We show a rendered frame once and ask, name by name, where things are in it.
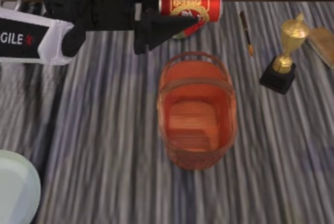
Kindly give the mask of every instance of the orange plastic basket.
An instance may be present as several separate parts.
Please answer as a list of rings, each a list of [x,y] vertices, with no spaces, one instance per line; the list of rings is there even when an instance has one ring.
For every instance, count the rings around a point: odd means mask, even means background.
[[[176,60],[187,55],[213,62]],[[236,100],[225,66],[204,52],[187,52],[169,60],[160,77],[159,129],[168,156],[184,169],[213,166],[233,145]]]

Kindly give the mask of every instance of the paintbrush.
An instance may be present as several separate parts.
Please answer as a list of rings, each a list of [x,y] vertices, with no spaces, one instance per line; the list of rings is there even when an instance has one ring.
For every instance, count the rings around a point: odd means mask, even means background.
[[[240,19],[241,19],[242,27],[243,27],[245,35],[246,35],[246,40],[247,40],[247,44],[248,44],[248,52],[249,52],[250,56],[253,56],[254,55],[254,49],[253,49],[253,46],[251,44],[251,40],[250,40],[250,37],[249,37],[248,25],[247,25],[246,16],[245,16],[244,11],[240,12]]]

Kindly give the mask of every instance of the gold trophy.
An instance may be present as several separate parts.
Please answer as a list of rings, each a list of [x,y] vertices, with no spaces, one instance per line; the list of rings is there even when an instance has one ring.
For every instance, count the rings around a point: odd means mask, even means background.
[[[309,27],[304,23],[304,15],[289,19],[282,25],[281,41],[283,53],[268,66],[260,79],[260,84],[276,92],[285,94],[294,80],[295,64],[290,52],[299,48],[309,35]]]

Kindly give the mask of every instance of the trophy base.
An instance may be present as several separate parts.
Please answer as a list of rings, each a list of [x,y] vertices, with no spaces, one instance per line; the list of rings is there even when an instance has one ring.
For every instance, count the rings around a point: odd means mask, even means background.
[[[286,74],[280,74],[272,68],[274,60],[275,58],[272,60],[265,72],[262,74],[260,84],[284,95],[291,87],[291,84],[295,78],[294,71],[296,69],[296,65],[293,63],[290,72]]]

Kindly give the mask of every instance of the soda can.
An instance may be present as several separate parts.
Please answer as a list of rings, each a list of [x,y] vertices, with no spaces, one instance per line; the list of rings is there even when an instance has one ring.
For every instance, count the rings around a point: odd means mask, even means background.
[[[199,22],[217,22],[223,14],[222,0],[159,0],[161,15],[189,16]]]

